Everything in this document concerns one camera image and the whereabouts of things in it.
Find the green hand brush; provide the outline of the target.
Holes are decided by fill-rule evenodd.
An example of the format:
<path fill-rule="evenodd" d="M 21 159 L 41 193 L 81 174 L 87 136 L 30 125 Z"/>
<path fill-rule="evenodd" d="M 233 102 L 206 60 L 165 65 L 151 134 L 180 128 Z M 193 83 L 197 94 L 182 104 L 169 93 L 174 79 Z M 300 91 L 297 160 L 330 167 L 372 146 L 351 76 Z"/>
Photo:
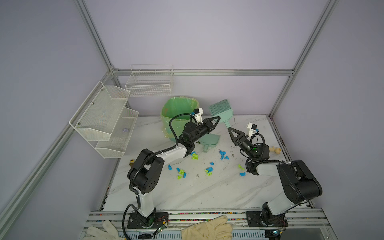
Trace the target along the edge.
<path fill-rule="evenodd" d="M 209 111 L 213 117 L 220 117 L 220 123 L 224 123 L 227 129 L 231 127 L 230 119 L 234 116 L 234 111 L 228 99 L 210 105 Z"/>

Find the green plastic dustpan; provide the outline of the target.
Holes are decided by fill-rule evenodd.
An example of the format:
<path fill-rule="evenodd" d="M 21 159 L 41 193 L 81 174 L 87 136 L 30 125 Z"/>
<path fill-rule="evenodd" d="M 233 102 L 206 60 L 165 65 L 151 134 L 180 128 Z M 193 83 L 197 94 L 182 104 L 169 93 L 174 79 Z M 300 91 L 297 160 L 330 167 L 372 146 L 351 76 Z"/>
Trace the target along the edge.
<path fill-rule="evenodd" d="M 220 140 L 220 135 L 207 134 L 199 139 L 200 144 L 203 146 L 203 153 L 207 153 L 209 148 L 215 147 Z"/>

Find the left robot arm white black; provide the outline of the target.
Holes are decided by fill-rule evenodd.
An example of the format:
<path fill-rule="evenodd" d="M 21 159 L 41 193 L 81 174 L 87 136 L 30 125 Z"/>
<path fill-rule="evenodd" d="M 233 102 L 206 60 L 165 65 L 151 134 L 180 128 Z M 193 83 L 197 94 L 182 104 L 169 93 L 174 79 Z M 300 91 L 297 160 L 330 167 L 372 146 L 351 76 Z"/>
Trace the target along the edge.
<path fill-rule="evenodd" d="M 172 126 L 179 117 L 189 117 L 180 136 Z M 211 133 L 220 117 L 202 119 L 200 114 L 179 114 L 169 121 L 169 128 L 174 135 L 175 144 L 172 147 L 157 152 L 144 149 L 140 152 L 127 177 L 130 180 L 129 189 L 137 199 L 135 211 L 143 218 L 153 218 L 156 208 L 151 192 L 159 182 L 166 161 L 178 160 L 189 156 L 195 150 L 195 142 Z"/>

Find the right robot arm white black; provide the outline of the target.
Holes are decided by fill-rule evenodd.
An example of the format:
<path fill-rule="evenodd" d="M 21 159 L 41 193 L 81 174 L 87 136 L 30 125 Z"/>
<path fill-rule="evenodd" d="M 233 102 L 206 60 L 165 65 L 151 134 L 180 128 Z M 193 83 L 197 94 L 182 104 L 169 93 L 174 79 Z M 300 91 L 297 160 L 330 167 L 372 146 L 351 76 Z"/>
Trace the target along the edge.
<path fill-rule="evenodd" d="M 270 176 L 280 179 L 283 191 L 273 200 L 263 204 L 260 224 L 269 227 L 283 220 L 285 213 L 322 195 L 323 189 L 302 160 L 288 163 L 270 159 L 270 148 L 258 132 L 251 136 L 228 128 L 231 141 L 247 157 L 246 171 L 255 176 Z"/>

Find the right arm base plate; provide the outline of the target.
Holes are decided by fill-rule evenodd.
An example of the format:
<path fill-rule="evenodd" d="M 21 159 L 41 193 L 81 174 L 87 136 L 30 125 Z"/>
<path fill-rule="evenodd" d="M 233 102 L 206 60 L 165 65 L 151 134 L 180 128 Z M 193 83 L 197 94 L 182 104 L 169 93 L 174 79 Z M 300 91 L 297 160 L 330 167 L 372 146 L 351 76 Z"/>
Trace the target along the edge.
<path fill-rule="evenodd" d="M 272 215 L 263 211 L 247 211 L 246 218 L 249 227 L 287 227 L 288 222 L 285 215 Z"/>

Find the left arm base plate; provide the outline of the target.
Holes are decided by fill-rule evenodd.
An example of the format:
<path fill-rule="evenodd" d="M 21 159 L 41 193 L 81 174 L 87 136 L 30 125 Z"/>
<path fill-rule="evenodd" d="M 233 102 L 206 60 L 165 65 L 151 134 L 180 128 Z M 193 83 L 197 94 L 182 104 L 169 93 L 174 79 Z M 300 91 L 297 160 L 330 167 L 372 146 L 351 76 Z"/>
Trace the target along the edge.
<path fill-rule="evenodd" d="M 143 217 L 139 213 L 132 212 L 129 215 L 127 229 L 158 229 L 164 222 L 168 222 L 169 213 L 152 213 L 148 217 Z"/>

